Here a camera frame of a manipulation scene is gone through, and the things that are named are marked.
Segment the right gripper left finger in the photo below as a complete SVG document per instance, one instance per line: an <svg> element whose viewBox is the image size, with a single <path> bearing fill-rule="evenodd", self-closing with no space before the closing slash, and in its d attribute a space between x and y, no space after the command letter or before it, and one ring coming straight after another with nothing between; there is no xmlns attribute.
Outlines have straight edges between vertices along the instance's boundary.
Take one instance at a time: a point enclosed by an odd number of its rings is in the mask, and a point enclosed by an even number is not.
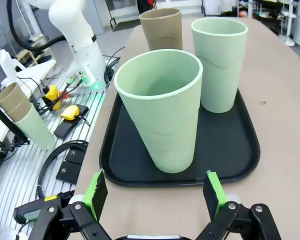
<svg viewBox="0 0 300 240"><path fill-rule="evenodd" d="M46 204L36 220L37 240L66 240L80 233L85 240L110 240L100 224L108 189L102 171L95 173L81 201L65 207Z"/></svg>

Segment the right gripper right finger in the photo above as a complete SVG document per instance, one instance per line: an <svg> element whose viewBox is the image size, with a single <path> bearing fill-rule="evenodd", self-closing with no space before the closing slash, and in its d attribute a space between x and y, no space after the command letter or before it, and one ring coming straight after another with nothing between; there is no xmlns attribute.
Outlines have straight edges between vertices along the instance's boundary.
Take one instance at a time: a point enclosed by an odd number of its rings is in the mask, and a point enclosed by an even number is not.
<svg viewBox="0 0 300 240"><path fill-rule="evenodd" d="M239 234L243 240L281 239L269 207L257 203L247 208L228 200L216 172L206 172L203 195L210 222L198 240L225 240L230 233Z"/></svg>

